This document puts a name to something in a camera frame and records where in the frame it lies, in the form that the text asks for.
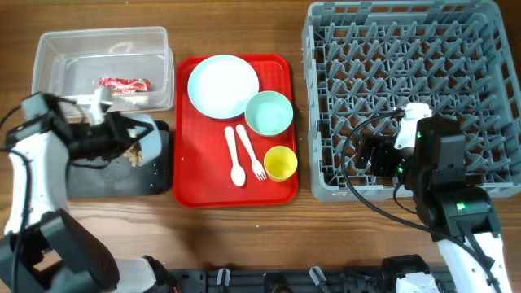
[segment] white fork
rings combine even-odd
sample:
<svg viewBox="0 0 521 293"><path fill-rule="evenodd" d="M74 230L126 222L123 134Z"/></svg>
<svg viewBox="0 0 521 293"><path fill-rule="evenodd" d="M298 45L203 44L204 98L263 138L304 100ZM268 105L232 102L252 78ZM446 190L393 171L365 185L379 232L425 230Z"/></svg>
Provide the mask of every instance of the white fork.
<svg viewBox="0 0 521 293"><path fill-rule="evenodd" d="M250 142L250 138L247 135L244 125L237 125L236 129L237 134L241 139L241 142L243 142L244 147L246 147L247 153L250 155L250 158L252 158L252 170L255 173L255 176L257 177L257 179L259 179L259 181L265 180L267 176L264 172L264 167L262 166L261 162L259 162L259 160L255 157L255 152L253 151L252 143Z"/></svg>

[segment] white spoon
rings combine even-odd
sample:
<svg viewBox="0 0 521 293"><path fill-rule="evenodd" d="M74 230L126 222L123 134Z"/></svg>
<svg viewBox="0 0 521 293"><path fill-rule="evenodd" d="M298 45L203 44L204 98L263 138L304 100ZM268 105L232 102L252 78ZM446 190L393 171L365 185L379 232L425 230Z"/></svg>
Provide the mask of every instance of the white spoon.
<svg viewBox="0 0 521 293"><path fill-rule="evenodd" d="M239 159L237 158L237 147L235 146L235 134L234 129L231 126L227 126L225 128L225 136L226 142L228 142L228 148L230 149L232 168L231 168L231 181L234 182L236 186L243 186L246 181L246 173L244 169L239 164Z"/></svg>

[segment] red wrapper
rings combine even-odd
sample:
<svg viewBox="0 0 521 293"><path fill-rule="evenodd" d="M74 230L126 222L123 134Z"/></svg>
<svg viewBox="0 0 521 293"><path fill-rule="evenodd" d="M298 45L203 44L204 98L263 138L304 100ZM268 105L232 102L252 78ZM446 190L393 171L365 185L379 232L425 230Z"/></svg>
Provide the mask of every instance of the red wrapper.
<svg viewBox="0 0 521 293"><path fill-rule="evenodd" d="M112 88L112 94L133 94L150 91L150 82L145 78L100 78L99 86Z"/></svg>

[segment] gray dish rack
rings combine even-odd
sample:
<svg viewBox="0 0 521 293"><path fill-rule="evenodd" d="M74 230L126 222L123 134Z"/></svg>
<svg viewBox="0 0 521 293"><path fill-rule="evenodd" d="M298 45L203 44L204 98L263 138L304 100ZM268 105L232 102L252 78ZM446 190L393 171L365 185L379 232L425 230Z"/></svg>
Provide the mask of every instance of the gray dish rack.
<svg viewBox="0 0 521 293"><path fill-rule="evenodd" d="M467 179L492 197L521 191L521 94L497 5L482 1L317 2L302 31L309 107L313 195L356 199L346 187L340 152L351 130L375 113L409 102L457 120L466 135ZM367 133L394 135L381 120ZM367 199L392 197L396 178L348 172ZM398 196L411 196L398 190Z"/></svg>

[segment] cup rim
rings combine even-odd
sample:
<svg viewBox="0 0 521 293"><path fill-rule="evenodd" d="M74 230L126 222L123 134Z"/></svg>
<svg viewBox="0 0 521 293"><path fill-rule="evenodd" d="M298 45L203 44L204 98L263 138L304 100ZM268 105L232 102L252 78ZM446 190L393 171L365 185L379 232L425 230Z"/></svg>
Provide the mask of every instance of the cup rim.
<svg viewBox="0 0 521 293"><path fill-rule="evenodd" d="M279 147L280 147L280 148L285 148L285 149L290 150L291 153L295 156L295 169L293 170L293 172L291 173L291 175L288 176L288 177L276 177L276 176L274 176L272 173L269 172L268 168L266 168L266 157L268 156L268 154L269 154L273 149L275 149L275 148L279 148ZM287 180L289 177L293 176L293 174L295 174L296 170L297 170L298 167L299 167L299 160L298 160L298 158L297 158L297 156L296 156L296 153L295 153L291 148L289 148L289 147L287 147L287 146L274 146L274 147L270 148L270 149L266 152L266 154L264 155L264 159L263 159L263 162L262 162L262 163L263 163L263 165L264 165L264 168L266 169L266 172L267 172L271 177L273 177L273 178L275 178L275 179L278 179L278 180L283 180L283 181L284 181L284 180Z"/></svg>

